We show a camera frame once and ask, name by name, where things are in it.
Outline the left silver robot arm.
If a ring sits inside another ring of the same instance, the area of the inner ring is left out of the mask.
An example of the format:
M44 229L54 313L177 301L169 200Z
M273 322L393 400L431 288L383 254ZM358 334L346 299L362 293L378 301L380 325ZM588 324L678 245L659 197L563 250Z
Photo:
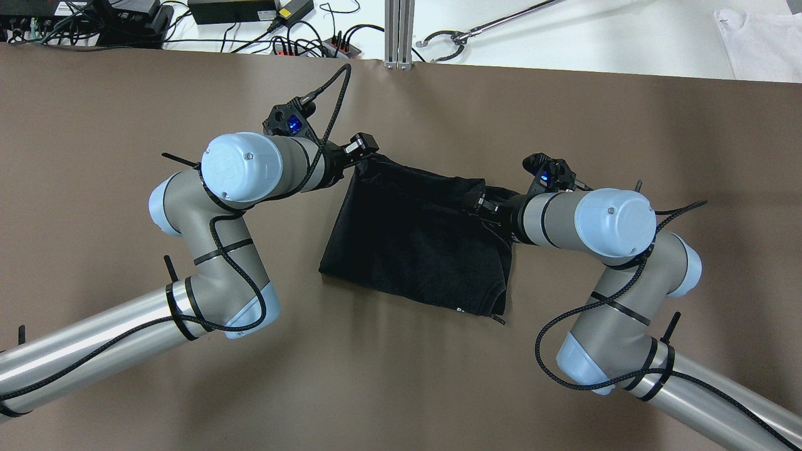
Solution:
M183 240L194 274L3 352L2 421L210 331L237 339L275 321L281 308L244 221L246 211L330 187L345 168L378 149L365 132L346 145L323 148L298 133L214 138L197 168L172 174L148 202L155 225Z

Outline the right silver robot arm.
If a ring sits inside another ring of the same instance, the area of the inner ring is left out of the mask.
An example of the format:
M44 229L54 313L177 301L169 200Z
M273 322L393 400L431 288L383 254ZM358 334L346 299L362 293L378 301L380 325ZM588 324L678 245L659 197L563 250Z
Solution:
M538 332L539 368L559 385L605 396L621 388L687 427L737 450L799 450L800 417L733 380L682 356L649 325L666 299L696 286L696 251L665 226L699 208L670 211L659 222L640 192L620 189L538 192L501 204L485 191L464 208L501 226L522 244L589 254L605 269L583 306Z

